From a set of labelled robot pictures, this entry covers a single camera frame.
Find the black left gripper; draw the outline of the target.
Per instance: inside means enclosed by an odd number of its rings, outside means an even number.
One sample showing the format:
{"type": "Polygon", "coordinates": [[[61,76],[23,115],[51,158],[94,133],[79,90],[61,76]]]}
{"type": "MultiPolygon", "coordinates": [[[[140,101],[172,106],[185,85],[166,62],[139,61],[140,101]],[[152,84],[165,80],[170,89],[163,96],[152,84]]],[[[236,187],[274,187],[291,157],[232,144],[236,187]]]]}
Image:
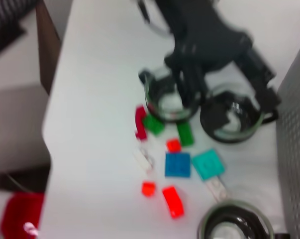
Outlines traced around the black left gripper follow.
{"type": "Polygon", "coordinates": [[[157,0],[156,5],[174,37],[174,50],[164,62],[171,69],[184,107],[206,102],[206,69],[231,62],[255,91],[261,110],[275,110],[280,98],[268,83],[275,77],[251,38],[225,23],[208,0],[157,0]]]}

